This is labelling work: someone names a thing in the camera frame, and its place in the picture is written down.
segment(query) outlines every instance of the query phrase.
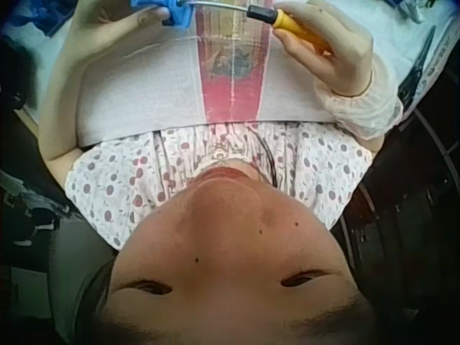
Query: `cuff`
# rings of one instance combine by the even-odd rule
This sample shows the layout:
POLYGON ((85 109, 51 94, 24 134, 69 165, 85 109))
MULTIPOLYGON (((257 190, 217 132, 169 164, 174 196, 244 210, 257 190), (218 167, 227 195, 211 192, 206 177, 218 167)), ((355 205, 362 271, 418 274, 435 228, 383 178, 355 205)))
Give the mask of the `cuff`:
POLYGON ((403 114, 395 71, 375 54, 371 83, 362 95, 338 96, 319 79, 315 79, 315 91, 323 107, 343 128, 365 140, 384 135, 403 114))

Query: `polka dot shirt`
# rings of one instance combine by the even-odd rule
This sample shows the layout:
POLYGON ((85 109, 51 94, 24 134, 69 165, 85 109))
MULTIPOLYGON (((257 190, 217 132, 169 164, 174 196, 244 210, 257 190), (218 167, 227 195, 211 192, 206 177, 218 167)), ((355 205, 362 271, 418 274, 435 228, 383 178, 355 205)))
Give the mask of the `polka dot shirt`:
POLYGON ((201 171, 242 160, 307 207, 330 229, 372 163, 372 154, 333 124, 217 124, 103 142, 69 172, 65 192, 95 230, 121 249, 155 207, 201 171))

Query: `hand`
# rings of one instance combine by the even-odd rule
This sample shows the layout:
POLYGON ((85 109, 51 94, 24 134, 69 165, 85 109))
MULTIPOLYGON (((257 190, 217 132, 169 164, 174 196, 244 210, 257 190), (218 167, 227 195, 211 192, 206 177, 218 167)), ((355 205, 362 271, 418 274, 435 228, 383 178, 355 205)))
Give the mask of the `hand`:
POLYGON ((80 0, 63 53, 70 63, 89 63, 109 52, 131 32, 170 16, 166 8, 134 12, 129 0, 80 0))
POLYGON ((283 2, 276 7, 324 38, 332 49, 328 55, 288 31, 274 30, 289 55, 341 96, 354 97, 367 90, 374 45, 367 29, 324 0, 283 2))

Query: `screwdriver shaft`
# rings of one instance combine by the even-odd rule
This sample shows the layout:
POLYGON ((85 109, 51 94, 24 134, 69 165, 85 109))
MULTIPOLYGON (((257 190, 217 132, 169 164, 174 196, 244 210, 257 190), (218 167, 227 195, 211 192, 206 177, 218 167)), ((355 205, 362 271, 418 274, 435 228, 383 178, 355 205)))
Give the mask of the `screwdriver shaft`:
POLYGON ((235 6, 235 5, 230 5, 230 4, 223 4, 221 2, 214 2, 214 1, 187 1, 187 4, 190 5, 199 5, 199 6, 209 6, 209 7, 218 7, 220 9, 232 9, 234 11, 240 11, 240 12, 247 12, 246 7, 242 6, 235 6))

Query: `red stripe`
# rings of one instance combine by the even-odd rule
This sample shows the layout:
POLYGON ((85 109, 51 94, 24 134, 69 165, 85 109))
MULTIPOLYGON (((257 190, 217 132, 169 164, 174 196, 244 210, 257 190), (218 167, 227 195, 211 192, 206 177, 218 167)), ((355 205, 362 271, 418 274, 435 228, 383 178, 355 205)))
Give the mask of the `red stripe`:
MULTIPOLYGON (((265 6, 271 6, 272 0, 264 0, 264 2, 265 6)), ((209 28, 205 27, 205 20, 209 19, 209 16, 209 12, 205 9, 197 10, 196 31, 198 37, 219 34, 218 32, 211 32, 209 28)), ((249 45, 244 40, 236 41, 234 47, 231 46, 231 43, 228 43, 226 48, 218 40, 198 39, 203 102, 206 119, 209 124, 257 120, 270 27, 267 24, 257 22, 253 35, 254 38, 259 37, 259 42, 249 45), (230 52, 236 52, 233 55, 235 68, 231 67, 230 52), (249 64, 252 67, 247 68, 245 64, 249 64)))

